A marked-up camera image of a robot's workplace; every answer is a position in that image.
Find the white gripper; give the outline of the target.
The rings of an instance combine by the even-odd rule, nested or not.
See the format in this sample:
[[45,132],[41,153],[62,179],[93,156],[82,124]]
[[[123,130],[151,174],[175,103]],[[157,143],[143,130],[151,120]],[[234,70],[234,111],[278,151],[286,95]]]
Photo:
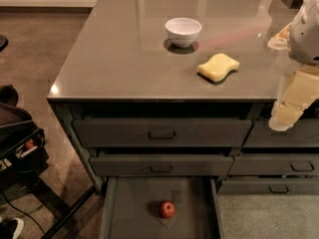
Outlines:
[[[273,50],[286,50],[291,24],[287,24],[267,43]],[[280,104],[275,104],[269,127],[275,131],[287,131],[301,118],[303,112],[319,97],[319,68],[302,66],[291,77]]]

